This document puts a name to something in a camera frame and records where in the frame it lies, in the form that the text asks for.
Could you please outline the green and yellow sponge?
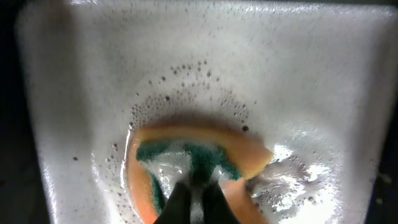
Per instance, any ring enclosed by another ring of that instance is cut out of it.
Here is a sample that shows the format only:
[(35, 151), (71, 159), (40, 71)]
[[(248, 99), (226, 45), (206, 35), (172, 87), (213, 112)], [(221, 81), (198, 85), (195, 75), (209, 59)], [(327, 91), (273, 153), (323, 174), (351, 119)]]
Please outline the green and yellow sponge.
[(190, 223), (204, 223), (202, 196), (218, 183), (240, 223), (264, 223), (246, 182), (270, 162), (262, 142), (228, 129), (203, 126), (152, 126), (135, 130), (128, 144), (127, 184), (144, 223), (162, 213), (175, 184), (192, 195)]

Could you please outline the small black soapy tray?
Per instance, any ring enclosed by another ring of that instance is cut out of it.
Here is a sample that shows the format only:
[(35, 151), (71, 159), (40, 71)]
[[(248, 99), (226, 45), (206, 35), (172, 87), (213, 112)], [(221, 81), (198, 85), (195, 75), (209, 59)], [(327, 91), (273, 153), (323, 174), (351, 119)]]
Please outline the small black soapy tray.
[(397, 91), (397, 7), (292, 1), (2, 1), (1, 151), (35, 149), (50, 223), (150, 223), (191, 157), (138, 164), (142, 126), (257, 138), (227, 182), (247, 223), (364, 223)]

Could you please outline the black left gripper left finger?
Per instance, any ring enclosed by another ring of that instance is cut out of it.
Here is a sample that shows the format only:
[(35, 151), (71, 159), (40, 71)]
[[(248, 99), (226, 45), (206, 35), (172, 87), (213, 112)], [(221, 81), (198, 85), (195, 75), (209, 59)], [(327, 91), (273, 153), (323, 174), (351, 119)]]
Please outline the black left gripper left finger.
[(176, 183), (154, 224), (190, 224), (191, 199), (189, 188), (183, 183)]

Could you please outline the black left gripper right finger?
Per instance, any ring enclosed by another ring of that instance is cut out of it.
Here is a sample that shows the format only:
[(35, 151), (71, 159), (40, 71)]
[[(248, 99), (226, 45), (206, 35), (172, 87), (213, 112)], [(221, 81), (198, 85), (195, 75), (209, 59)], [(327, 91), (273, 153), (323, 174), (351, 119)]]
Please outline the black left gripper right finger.
[(240, 224), (218, 183), (209, 185), (202, 196), (204, 224)]

